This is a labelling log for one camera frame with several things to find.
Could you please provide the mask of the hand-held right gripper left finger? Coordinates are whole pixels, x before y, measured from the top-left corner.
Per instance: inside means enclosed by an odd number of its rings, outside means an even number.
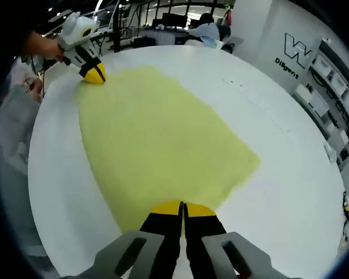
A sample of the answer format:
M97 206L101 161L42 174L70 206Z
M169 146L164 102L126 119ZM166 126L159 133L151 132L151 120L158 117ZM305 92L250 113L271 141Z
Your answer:
M183 202L154 207L139 230L122 234L97 253L93 278L172 278L180 254Z

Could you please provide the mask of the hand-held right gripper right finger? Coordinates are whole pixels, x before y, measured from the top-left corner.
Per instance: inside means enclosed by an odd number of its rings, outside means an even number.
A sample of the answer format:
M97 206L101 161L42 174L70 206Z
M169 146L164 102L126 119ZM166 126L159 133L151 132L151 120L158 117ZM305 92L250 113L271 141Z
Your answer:
M269 255L227 232L210 208L184 205L186 255L194 278L272 278Z

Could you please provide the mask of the person's left hand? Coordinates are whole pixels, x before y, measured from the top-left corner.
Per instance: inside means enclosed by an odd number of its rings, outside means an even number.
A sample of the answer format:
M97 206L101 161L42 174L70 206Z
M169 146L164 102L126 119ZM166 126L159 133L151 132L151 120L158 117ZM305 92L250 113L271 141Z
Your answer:
M45 38L41 54L46 58L52 58L63 62L64 50L60 47L58 40L56 39Z

